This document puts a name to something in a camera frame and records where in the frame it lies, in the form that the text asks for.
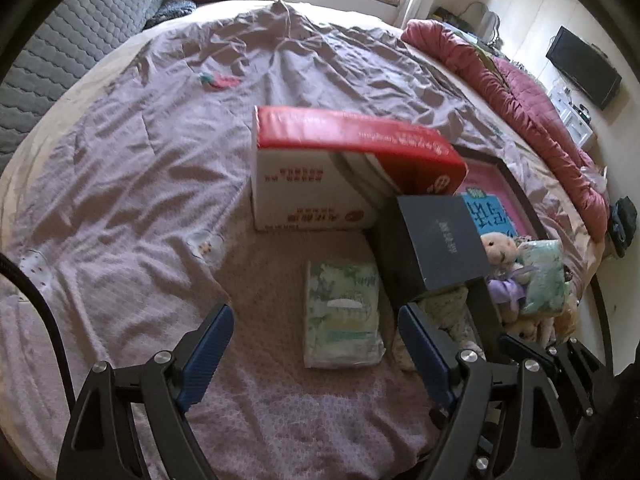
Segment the black cable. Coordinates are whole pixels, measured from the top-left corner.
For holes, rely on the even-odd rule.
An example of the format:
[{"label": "black cable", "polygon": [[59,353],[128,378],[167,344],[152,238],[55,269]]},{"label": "black cable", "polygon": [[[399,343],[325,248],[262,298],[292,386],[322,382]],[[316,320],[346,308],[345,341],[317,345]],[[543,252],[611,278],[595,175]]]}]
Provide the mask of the black cable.
[{"label": "black cable", "polygon": [[62,343],[60,330],[58,329],[56,319],[53,317],[49,305],[36,286],[31,283],[31,280],[2,253],[0,253],[0,274],[18,287],[18,290],[31,301],[31,304],[40,315],[40,319],[49,334],[49,339],[53,346],[53,353],[56,355],[60,377],[62,378],[62,386],[65,389],[66,403],[69,406],[69,413],[71,413],[76,403],[74,385],[71,381],[69,363],[66,360],[65,346]]}]

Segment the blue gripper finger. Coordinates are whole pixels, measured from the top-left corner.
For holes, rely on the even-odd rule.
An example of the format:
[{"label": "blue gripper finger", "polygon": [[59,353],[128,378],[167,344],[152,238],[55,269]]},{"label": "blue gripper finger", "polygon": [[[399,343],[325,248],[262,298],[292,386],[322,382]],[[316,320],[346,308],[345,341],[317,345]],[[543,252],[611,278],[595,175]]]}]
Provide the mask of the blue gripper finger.
[{"label": "blue gripper finger", "polygon": [[234,332],[234,314],[222,307],[182,369],[182,389],[176,403],[184,413],[204,397],[213,373]]},{"label": "blue gripper finger", "polygon": [[414,361],[424,387],[427,388],[434,402],[448,412],[452,412],[456,403],[456,396],[451,389],[452,370],[438,351],[435,342],[427,335],[423,327],[425,323],[428,323],[426,318],[418,320],[408,306],[403,306],[398,313],[400,336]]}]

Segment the purple bow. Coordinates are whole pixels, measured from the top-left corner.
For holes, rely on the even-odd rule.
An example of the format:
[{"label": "purple bow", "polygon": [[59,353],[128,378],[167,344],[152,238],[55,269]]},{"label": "purple bow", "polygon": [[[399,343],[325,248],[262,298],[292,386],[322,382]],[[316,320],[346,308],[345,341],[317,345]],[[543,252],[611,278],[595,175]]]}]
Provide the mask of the purple bow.
[{"label": "purple bow", "polygon": [[522,285],[515,280],[488,280],[489,294],[495,304],[509,303],[512,312],[519,312],[518,300],[526,297]]}]

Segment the bed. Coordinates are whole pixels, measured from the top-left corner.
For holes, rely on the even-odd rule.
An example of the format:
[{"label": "bed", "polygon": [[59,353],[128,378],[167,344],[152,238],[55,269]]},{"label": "bed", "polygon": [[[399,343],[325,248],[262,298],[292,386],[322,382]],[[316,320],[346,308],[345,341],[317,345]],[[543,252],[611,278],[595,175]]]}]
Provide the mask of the bed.
[{"label": "bed", "polygon": [[0,83],[0,171],[49,107],[143,29],[162,0],[63,0]]},{"label": "bed", "polygon": [[[558,180],[478,94],[400,34],[307,4],[212,4],[130,38],[50,108],[0,178],[0,243],[51,304],[76,392],[98,359],[123,366],[172,348],[228,301],[234,338],[188,415],[221,478],[393,478],[434,445],[424,387],[390,355],[386,298],[379,366],[303,368],[304,262],[372,254],[357,232],[254,231],[256,104],[414,120],[500,156],[562,240],[582,295],[604,247]],[[200,72],[241,85],[206,89]],[[25,465],[52,478],[68,421],[62,384],[37,315],[2,287],[0,428]],[[136,412],[152,476],[165,478],[145,424]]]}]

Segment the white cabinet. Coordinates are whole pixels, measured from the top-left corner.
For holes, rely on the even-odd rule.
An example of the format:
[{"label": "white cabinet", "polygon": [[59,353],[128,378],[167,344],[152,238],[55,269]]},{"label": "white cabinet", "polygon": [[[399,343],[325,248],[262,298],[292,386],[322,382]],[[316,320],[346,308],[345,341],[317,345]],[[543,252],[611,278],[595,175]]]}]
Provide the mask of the white cabinet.
[{"label": "white cabinet", "polygon": [[556,88],[549,92],[548,95],[556,107],[556,110],[558,110],[564,126],[569,130],[571,138],[578,147],[588,152],[595,144],[596,134],[583,118],[580,117],[580,114],[574,110],[570,103],[569,95],[565,92],[558,91]]}]

